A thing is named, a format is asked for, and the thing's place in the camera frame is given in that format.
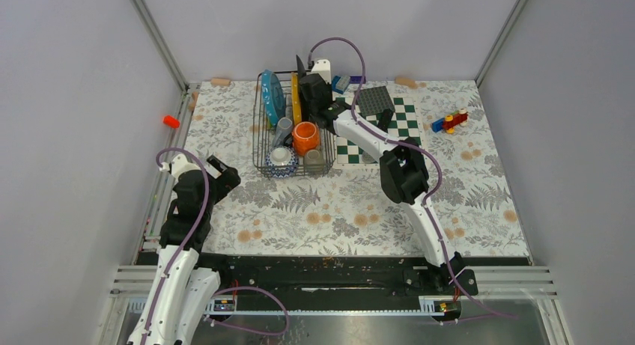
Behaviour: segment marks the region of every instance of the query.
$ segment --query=red lego brick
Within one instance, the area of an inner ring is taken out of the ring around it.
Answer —
[[[443,121],[443,125],[441,126],[443,129],[448,130],[450,128],[454,128],[455,126],[463,123],[464,121],[467,120],[467,113],[464,115],[461,114],[456,114],[452,116],[452,120],[447,122],[447,121]]]
[[[175,129],[178,128],[180,125],[180,122],[178,121],[178,119],[172,117],[171,115],[166,115],[163,118],[163,123],[166,126],[169,126],[170,128],[175,128]]]

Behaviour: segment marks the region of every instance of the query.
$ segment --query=floral tablecloth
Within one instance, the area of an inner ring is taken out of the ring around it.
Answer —
[[[204,251],[225,254],[424,255],[412,226],[382,193],[377,169],[332,169],[322,177],[267,179],[252,162],[255,82],[201,86],[185,148],[215,154],[242,184],[214,207]],[[474,81],[385,85],[413,98],[425,143],[444,174],[433,202],[449,241],[464,256],[527,256],[529,250]],[[345,96],[351,97],[356,86]],[[470,120],[453,135],[430,123],[465,107]],[[436,171],[431,169],[431,183]]]

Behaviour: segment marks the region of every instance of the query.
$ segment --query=wire dish rack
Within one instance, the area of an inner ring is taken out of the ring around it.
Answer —
[[[294,71],[274,72],[282,86],[282,91],[285,94],[287,105],[291,103],[291,74]],[[254,100],[254,120],[253,120],[253,160],[255,167],[268,178],[276,177],[277,174],[285,173],[289,165],[267,165],[267,154],[273,149],[272,142],[273,136],[276,134],[275,128],[271,127],[269,120],[264,112],[264,103],[262,102],[261,93],[261,76],[258,74],[256,81],[256,95]],[[290,107],[287,107],[287,117],[293,120],[293,117],[289,114]],[[289,177],[303,177],[307,175],[325,175],[333,167],[335,160],[335,136],[324,129],[319,129],[320,132],[320,146],[317,148],[324,158],[324,167],[322,169],[316,169],[314,166],[305,167],[304,159],[299,157],[299,164],[295,165],[295,171],[293,171]]]

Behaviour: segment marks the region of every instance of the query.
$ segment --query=blue lego brick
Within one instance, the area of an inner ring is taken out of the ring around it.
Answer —
[[[331,82],[331,88],[336,93],[344,94],[349,84],[350,84],[349,76],[335,76],[333,77],[333,81]]]
[[[359,83],[366,83],[366,79],[364,79],[364,82],[362,82],[362,76],[351,76],[350,83],[352,85],[358,85]]]
[[[437,120],[436,122],[432,123],[432,131],[433,132],[439,132],[441,130],[443,130],[443,121],[445,120],[445,118],[441,118],[439,120]]]

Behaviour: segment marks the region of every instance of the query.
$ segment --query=orange cup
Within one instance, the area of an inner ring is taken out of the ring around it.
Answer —
[[[295,126],[294,149],[298,156],[304,156],[306,152],[320,145],[320,131],[311,122],[302,122]]]

